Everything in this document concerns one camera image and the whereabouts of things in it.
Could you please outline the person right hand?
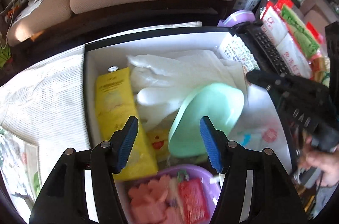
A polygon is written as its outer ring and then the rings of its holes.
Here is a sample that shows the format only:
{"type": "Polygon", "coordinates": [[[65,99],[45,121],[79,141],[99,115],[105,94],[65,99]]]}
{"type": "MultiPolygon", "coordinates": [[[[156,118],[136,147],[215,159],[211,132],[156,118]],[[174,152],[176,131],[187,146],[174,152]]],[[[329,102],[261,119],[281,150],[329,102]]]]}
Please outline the person right hand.
{"type": "Polygon", "coordinates": [[[311,146],[312,137],[307,135],[304,138],[301,157],[298,160],[298,168],[309,170],[311,167],[319,168],[324,174],[317,179],[321,187],[333,187],[338,183],[338,145],[333,152],[322,152],[311,146]]]}

